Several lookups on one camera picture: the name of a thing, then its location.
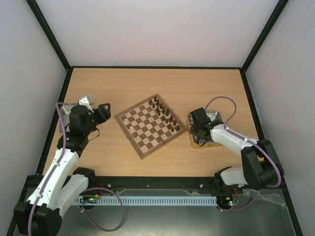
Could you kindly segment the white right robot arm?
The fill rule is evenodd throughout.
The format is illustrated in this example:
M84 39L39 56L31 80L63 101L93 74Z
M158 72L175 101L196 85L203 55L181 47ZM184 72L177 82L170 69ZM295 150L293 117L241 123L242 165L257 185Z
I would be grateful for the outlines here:
M190 113L190 134L206 142L219 143L241 157L240 167L226 167L215 173L215 188L226 192L232 185L247 185L259 190L280 186L284 170L272 143L267 139L248 138L211 118L204 108Z

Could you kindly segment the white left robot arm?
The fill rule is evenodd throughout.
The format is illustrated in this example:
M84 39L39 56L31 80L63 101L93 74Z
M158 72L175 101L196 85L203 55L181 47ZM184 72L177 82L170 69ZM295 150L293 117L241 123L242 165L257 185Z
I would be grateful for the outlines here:
M25 202L18 202L14 217L19 233L28 236L55 236L58 234L63 216L74 200L92 186L95 172L79 168L69 181L66 180L74 164L79 160L89 143L89 135L97 126L111 117L111 105L100 104L93 109L87 99L71 104L65 124L61 115L61 103L56 103L62 136L54 159L33 193Z

